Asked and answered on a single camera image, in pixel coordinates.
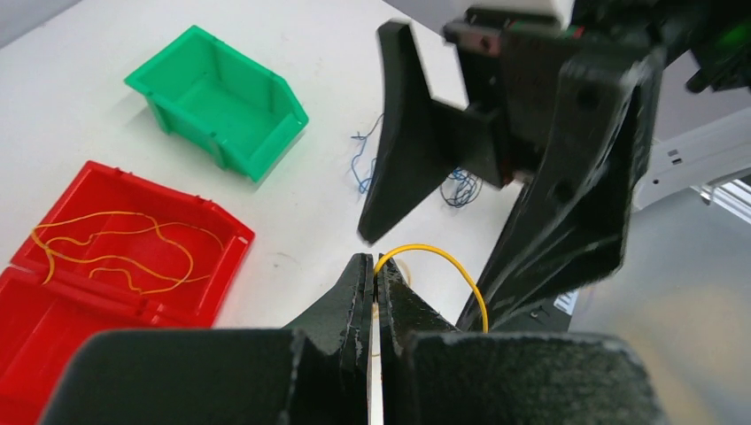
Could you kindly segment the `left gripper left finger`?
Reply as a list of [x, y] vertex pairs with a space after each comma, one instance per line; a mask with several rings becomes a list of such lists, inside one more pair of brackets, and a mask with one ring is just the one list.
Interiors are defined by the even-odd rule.
[[44, 424], [365, 424], [374, 261], [282, 328], [117, 330], [75, 354]]

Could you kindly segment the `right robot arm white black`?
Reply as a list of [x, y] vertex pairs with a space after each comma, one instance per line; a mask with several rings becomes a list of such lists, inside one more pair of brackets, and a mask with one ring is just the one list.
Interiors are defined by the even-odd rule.
[[750, 167], [747, 1], [471, 1], [442, 30], [468, 103], [430, 93], [411, 27], [378, 30], [383, 127], [358, 230], [375, 243], [452, 171], [522, 190], [462, 330], [613, 274], [631, 214]]

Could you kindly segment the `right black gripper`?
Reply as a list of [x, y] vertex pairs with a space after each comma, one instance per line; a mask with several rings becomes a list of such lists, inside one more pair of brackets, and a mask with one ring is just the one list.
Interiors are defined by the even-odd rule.
[[621, 266], [652, 142], [654, 68], [663, 69], [654, 25], [636, 12], [584, 1], [563, 27], [550, 12], [472, 5], [443, 27], [464, 109], [431, 96], [407, 23], [378, 28], [383, 126], [364, 241], [385, 236], [456, 168], [497, 188], [534, 174], [477, 281], [484, 304], [467, 302], [459, 329], [496, 328]]

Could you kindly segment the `red two-compartment plastic bin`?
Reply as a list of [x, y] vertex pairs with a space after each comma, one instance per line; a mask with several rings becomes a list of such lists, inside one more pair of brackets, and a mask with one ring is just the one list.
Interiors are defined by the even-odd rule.
[[213, 201], [86, 162], [1, 275], [2, 423], [36, 423], [98, 332], [211, 326], [254, 237]]

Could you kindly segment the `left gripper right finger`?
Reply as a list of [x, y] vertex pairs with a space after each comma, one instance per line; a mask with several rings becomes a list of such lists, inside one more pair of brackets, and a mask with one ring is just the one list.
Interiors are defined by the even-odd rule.
[[461, 332], [404, 282], [375, 279], [387, 424], [663, 424], [639, 356], [621, 339]]

